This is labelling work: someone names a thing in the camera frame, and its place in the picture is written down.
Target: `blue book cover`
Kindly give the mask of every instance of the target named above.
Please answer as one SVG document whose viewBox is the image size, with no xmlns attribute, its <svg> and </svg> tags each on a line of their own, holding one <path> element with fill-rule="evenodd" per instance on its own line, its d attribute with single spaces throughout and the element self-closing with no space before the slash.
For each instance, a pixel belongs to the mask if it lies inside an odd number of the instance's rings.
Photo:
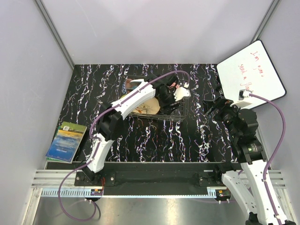
<svg viewBox="0 0 300 225">
<path fill-rule="evenodd" d="M 47 158 L 72 163 L 87 127 L 63 122 L 46 154 Z"/>
</svg>

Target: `wire basket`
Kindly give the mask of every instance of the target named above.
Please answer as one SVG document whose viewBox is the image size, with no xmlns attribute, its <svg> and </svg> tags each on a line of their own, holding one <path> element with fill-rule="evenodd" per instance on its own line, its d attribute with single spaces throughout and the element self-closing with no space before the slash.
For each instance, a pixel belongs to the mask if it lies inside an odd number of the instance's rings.
<svg viewBox="0 0 300 225">
<path fill-rule="evenodd" d="M 182 84 L 186 82 L 182 78 L 182 76 L 177 75 L 179 78 L 179 84 Z M 119 96 L 118 98 L 121 98 L 123 95 L 127 94 L 126 90 L 126 80 L 127 79 L 144 79 L 144 76 L 136 76 L 136 75 L 125 75 L 124 77 L 121 78 L 120 82 L 120 87 L 119 87 Z M 152 119 L 152 120 L 168 120 L 168 121 L 183 121 L 187 114 L 188 114 L 188 100 L 187 99 L 182 99 L 179 101 L 180 106 L 176 110 L 174 110 L 171 115 L 165 115 L 162 114 L 161 112 L 158 112 L 157 114 L 143 114 L 143 113 L 136 113 L 136 112 L 131 112 L 129 115 L 133 117 L 138 117 L 138 118 L 146 118 L 146 119 Z"/>
</svg>

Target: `black marble table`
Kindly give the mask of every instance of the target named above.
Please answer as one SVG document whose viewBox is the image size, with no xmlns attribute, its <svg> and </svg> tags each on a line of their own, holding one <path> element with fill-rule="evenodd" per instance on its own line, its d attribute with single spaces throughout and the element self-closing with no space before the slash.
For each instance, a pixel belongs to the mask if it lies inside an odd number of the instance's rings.
<svg viewBox="0 0 300 225">
<path fill-rule="evenodd" d="M 181 122 L 128 116 L 125 130 L 113 143 L 106 161 L 111 162 L 224 162 L 234 161 L 224 124 L 204 116 L 203 100 L 220 96 L 215 88 L 215 64 L 76 65 L 57 127 L 63 122 L 90 128 L 104 101 L 120 98 L 123 76 L 162 75 L 173 70 L 190 74 L 188 115 Z M 83 140 L 75 161 L 91 153 L 89 138 Z"/>
</svg>

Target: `shiny metallic floor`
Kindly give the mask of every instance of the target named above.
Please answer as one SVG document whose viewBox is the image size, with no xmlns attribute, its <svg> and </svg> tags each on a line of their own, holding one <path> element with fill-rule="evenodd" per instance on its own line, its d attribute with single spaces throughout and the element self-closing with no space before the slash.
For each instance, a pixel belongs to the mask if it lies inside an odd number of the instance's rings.
<svg viewBox="0 0 300 225">
<path fill-rule="evenodd" d="M 78 218 L 87 218 L 93 206 L 63 198 L 66 210 Z M 34 225 L 243 225 L 245 218 L 236 202 L 214 203 L 213 199 L 132 199 L 103 198 L 97 201 L 101 211 L 89 222 L 76 222 L 62 214 L 57 198 L 42 197 Z"/>
</svg>

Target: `white wall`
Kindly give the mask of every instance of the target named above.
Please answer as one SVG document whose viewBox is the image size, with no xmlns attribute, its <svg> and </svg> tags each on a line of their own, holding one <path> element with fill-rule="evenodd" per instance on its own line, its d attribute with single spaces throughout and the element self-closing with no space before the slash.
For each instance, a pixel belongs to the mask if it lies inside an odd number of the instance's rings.
<svg viewBox="0 0 300 225">
<path fill-rule="evenodd" d="M 43 0 L 75 64 L 219 63 L 271 0 Z"/>
<path fill-rule="evenodd" d="M 32 0 L 1 1 L 0 30 L 0 224 L 18 225 L 71 69 Z"/>
<path fill-rule="evenodd" d="M 299 0 L 282 1 L 261 38 L 287 90 L 285 97 L 275 101 L 285 115 L 287 127 L 284 141 L 272 165 L 282 172 L 298 221 L 300 221 L 299 12 Z M 281 118 L 271 105 L 260 106 L 256 111 L 259 127 L 271 155 L 281 135 Z"/>
</svg>

